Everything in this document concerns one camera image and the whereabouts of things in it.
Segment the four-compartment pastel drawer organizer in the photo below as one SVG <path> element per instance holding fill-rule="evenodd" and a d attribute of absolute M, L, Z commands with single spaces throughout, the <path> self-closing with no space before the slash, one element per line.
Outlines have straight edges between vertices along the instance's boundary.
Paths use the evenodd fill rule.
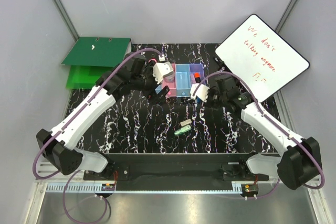
<path fill-rule="evenodd" d="M 172 64 L 175 73 L 174 82 L 163 82 L 155 89 L 159 93 L 165 86 L 169 87 L 167 97 L 189 97 L 192 84 L 195 84 L 195 75 L 203 80 L 204 69 L 200 63 Z"/>

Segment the beige small eraser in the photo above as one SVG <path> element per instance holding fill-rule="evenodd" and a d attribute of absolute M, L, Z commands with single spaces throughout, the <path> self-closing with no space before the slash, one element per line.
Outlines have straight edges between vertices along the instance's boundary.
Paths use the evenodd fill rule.
<path fill-rule="evenodd" d="M 182 121 L 180 123 L 181 127 L 184 127 L 184 126 L 187 126 L 187 125 L 190 125 L 192 123 L 192 120 L 191 119 L 187 119 L 185 121 Z"/>

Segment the green correction tape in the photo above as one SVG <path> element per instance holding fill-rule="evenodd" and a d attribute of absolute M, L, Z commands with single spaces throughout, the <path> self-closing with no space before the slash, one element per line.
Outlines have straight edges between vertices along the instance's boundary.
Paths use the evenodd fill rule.
<path fill-rule="evenodd" d="M 177 131 L 175 131 L 174 135 L 175 136 L 179 136 L 179 135 L 182 135 L 182 134 L 184 134 L 184 133 L 186 133 L 186 132 L 188 132 L 190 130 L 191 130 L 191 126 L 190 125 L 186 125 L 186 126 L 180 128 L 180 129 L 178 129 Z"/>

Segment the blue grey cap sharpener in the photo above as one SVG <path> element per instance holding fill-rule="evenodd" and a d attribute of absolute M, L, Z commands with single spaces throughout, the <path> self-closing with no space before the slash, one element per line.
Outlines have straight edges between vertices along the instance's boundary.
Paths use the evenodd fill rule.
<path fill-rule="evenodd" d="M 197 104 L 202 104 L 203 103 L 203 101 L 200 98 L 196 98 L 195 101 L 196 101 Z"/>

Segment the clear purple pin box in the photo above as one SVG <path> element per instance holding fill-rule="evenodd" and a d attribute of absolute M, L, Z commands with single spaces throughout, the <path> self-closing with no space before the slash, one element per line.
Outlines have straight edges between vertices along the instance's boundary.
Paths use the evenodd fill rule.
<path fill-rule="evenodd" d="M 172 74 L 164 77 L 164 81 L 167 83 L 174 83 L 175 82 L 175 72 L 173 72 Z"/>

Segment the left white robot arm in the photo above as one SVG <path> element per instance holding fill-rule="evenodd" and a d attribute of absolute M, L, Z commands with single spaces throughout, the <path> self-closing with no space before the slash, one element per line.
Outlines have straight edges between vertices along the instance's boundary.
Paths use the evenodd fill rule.
<path fill-rule="evenodd" d="M 78 149 L 80 138 L 101 114 L 131 91 L 140 91 L 151 104 L 162 102 L 169 88 L 165 86 L 160 92 L 156 88 L 173 72 L 168 61 L 146 60 L 139 51 L 128 54 L 96 81 L 87 97 L 65 119 L 50 131 L 41 129 L 37 133 L 36 157 L 43 156 L 63 175 L 87 170 L 103 180 L 109 179 L 114 162 L 102 153 Z"/>

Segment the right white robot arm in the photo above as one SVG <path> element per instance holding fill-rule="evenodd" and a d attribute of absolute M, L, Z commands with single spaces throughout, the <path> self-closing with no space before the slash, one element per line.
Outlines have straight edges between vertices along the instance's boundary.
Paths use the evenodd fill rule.
<path fill-rule="evenodd" d="M 288 129 L 262 108 L 251 89 L 240 92 L 243 81 L 229 72 L 215 72 L 215 88 L 208 91 L 207 103 L 222 106 L 257 130 L 277 151 L 275 156 L 250 155 L 238 167 L 239 176 L 250 180 L 256 174 L 280 179 L 288 188 L 300 186 L 321 189 L 325 185 L 320 146 L 313 138 L 304 138 Z"/>

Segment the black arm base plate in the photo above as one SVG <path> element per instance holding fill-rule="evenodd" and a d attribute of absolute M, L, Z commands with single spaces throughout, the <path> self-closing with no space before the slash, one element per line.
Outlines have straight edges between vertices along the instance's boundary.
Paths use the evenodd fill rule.
<path fill-rule="evenodd" d="M 113 179 L 117 191 L 232 190 L 232 182 L 280 179 L 295 190 L 304 184 L 301 158 L 285 154 L 108 154 L 106 175 L 85 172 L 84 180 Z"/>

